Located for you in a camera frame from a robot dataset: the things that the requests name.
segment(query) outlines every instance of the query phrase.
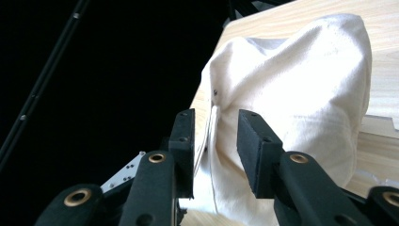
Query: white cloth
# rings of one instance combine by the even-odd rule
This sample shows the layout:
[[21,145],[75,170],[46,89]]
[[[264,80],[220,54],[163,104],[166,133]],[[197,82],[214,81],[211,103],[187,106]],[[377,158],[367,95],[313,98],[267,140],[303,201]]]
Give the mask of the white cloth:
[[207,152],[195,175],[195,199],[181,206],[251,226],[278,225],[273,200],[255,199],[237,153],[239,109],[262,115],[285,151],[312,155],[338,186],[346,185],[356,166],[371,67],[363,21],[351,14],[320,18],[287,40],[230,40],[202,71],[212,108]]

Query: light wood surface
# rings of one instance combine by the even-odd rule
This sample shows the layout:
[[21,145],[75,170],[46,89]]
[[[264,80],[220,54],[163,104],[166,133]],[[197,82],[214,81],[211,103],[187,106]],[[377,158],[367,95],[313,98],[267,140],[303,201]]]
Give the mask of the light wood surface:
[[[399,182],[398,0],[297,0],[229,23],[216,49],[234,37],[286,39],[309,22],[335,13],[357,14],[363,19],[373,52],[367,115],[378,118],[363,121],[365,124],[358,140],[358,170],[347,186],[364,197],[371,186],[399,186],[396,184]],[[201,86],[191,107],[196,108],[196,136],[201,139],[210,111]],[[386,123],[387,119],[391,125],[387,128],[380,126],[381,121]],[[189,211],[183,225],[240,224],[223,217]]]

